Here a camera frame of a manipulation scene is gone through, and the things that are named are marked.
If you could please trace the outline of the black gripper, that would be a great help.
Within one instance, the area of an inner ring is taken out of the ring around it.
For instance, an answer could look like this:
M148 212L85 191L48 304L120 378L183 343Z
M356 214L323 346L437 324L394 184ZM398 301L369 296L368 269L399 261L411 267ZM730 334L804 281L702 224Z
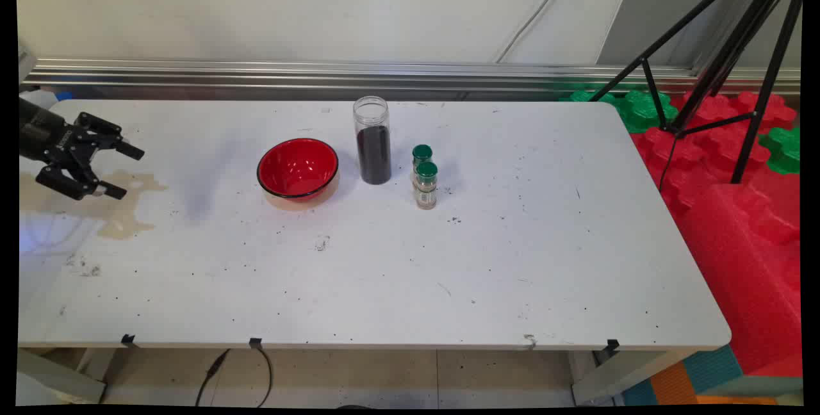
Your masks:
M70 124L61 115L20 98L19 154L45 163L35 178L39 184L76 201L90 195L123 199L127 190L102 181L91 167L94 155L102 150L115 150L137 161L145 154L123 137L117 124L86 112Z

